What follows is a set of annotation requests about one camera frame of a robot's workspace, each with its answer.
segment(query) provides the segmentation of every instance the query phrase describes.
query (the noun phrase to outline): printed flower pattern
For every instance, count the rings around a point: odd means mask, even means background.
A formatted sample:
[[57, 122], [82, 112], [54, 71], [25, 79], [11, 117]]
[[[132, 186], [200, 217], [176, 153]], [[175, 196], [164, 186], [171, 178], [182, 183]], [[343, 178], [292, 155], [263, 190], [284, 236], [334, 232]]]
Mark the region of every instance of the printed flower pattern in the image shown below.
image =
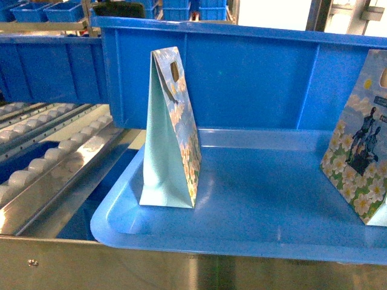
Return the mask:
[[200, 171], [201, 155], [198, 147], [196, 131], [189, 137], [186, 146], [180, 144], [181, 158], [183, 160], [184, 173], [187, 179], [189, 196], [193, 203], [196, 201], [198, 177]]
[[367, 185], [367, 177], [358, 174], [355, 179], [355, 183], [358, 188], [362, 188]]
[[342, 196], [345, 198], [347, 202], [351, 202], [351, 200], [355, 197], [356, 186], [354, 184], [345, 183], [343, 185], [343, 189], [340, 190]]
[[343, 180], [345, 183], [352, 183], [355, 180], [356, 171], [351, 166], [346, 166], [343, 171]]
[[382, 161], [378, 168], [377, 168], [377, 174], [382, 178], [387, 178], [387, 161]]
[[331, 176], [333, 171], [333, 165], [331, 163], [322, 164], [322, 171], [327, 175]]
[[375, 163], [371, 163], [371, 164], [367, 167], [367, 169], [365, 170], [364, 175], [365, 175], [367, 178], [373, 178], [373, 177], [375, 177], [376, 172], [377, 172], [377, 168], [376, 168]]
[[345, 155], [339, 156], [333, 160], [333, 170], [336, 174], [343, 172], [345, 166]]
[[374, 179], [368, 189], [369, 193], [367, 196], [370, 198], [371, 202], [384, 200], [386, 190], [383, 186], [383, 179]]
[[169, 115], [171, 116], [172, 125], [176, 131], [176, 125], [181, 120], [181, 116], [184, 111], [184, 103], [180, 102], [178, 105], [175, 104], [175, 109], [171, 110]]
[[332, 159], [332, 156], [333, 156], [333, 151], [328, 149], [325, 154], [324, 154], [324, 157], [322, 158], [322, 163], [323, 164], [328, 164], [331, 162], [331, 159]]
[[332, 184], [337, 187], [339, 185], [339, 181], [337, 179], [334, 179], [333, 177], [330, 177], [329, 180], [332, 182]]
[[341, 145], [340, 136], [333, 134], [331, 143], [329, 144], [329, 148], [333, 151], [336, 151], [340, 147], [340, 145]]
[[353, 136], [351, 134], [346, 134], [342, 138], [341, 146], [344, 151], [349, 151], [353, 142]]
[[368, 198], [367, 195], [360, 194], [353, 204], [355, 206], [355, 211], [362, 216], [368, 212], [369, 206], [371, 205], [371, 199]]

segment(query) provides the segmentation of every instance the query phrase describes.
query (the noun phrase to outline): white daisy print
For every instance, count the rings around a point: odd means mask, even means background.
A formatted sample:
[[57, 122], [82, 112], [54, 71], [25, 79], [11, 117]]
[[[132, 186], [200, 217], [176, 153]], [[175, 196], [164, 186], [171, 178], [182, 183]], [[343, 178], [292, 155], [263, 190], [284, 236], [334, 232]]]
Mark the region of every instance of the white daisy print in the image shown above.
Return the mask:
[[341, 147], [344, 151], [349, 151], [353, 142], [353, 136], [351, 134], [345, 134], [342, 138]]
[[342, 196], [345, 200], [350, 203], [351, 200], [355, 197], [356, 186], [354, 184], [344, 183], [343, 189], [340, 190]]
[[369, 206], [371, 205], [371, 199], [367, 195], [359, 195], [359, 198], [355, 199], [353, 202], [355, 206], [355, 211], [359, 215], [363, 215], [368, 212]]
[[333, 170], [336, 174], [343, 172], [345, 166], [345, 155], [341, 155], [333, 159]]
[[375, 165], [375, 163], [371, 163], [368, 167], [367, 167], [367, 169], [365, 170], [365, 176], [367, 177], [367, 178], [373, 178], [373, 177], [375, 177], [375, 173], [377, 172], [377, 168], [376, 168], [376, 165]]
[[377, 168], [377, 174], [381, 177], [387, 178], [387, 161], [383, 160], [378, 168]]
[[383, 179], [374, 179], [368, 189], [369, 193], [367, 195], [372, 202], [382, 201], [384, 199], [386, 190], [383, 186]]
[[328, 151], [325, 152], [324, 157], [322, 158], [322, 163], [323, 164], [330, 163], [332, 156], [333, 156], [333, 151], [329, 149]]
[[362, 188], [367, 185], [367, 177], [365, 175], [361, 176], [360, 174], [355, 179], [356, 186]]
[[334, 179], [333, 177], [331, 177], [329, 180], [332, 182], [332, 184], [333, 184], [335, 187], [337, 187], [337, 185], [339, 184], [339, 181], [336, 180], [336, 179]]
[[338, 135], [333, 134], [331, 143], [329, 144], [329, 148], [333, 151], [336, 151], [341, 145], [340, 137]]
[[331, 163], [322, 164], [322, 171], [325, 175], [331, 176], [333, 171], [333, 165]]
[[351, 166], [345, 167], [344, 172], [343, 172], [343, 180], [344, 180], [344, 182], [348, 183], [348, 182], [354, 181], [356, 173], [357, 172]]

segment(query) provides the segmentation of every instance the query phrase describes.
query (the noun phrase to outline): black object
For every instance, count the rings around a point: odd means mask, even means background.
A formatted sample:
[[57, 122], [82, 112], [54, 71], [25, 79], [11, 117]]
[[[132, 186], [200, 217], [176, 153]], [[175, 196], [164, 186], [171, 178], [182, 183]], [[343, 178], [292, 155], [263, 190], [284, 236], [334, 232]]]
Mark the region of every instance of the black object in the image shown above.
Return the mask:
[[105, 2], [94, 7], [97, 16], [125, 18], [145, 18], [145, 8], [141, 3]]

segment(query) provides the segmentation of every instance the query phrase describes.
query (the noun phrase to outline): stainless steel frame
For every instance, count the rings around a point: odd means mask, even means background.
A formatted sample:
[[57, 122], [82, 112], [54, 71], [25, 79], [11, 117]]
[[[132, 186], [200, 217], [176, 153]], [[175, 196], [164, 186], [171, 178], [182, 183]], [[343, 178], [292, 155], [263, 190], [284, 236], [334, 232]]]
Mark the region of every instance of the stainless steel frame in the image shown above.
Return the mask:
[[387, 268], [0, 237], [1, 289], [386, 289]]

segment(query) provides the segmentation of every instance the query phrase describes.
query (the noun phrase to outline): white wall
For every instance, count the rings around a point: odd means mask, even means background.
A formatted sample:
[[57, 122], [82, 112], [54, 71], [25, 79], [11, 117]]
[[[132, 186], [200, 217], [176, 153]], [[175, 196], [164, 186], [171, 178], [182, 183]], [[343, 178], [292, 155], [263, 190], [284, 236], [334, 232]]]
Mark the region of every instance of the white wall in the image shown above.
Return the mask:
[[240, 0], [239, 25], [305, 30], [311, 0]]

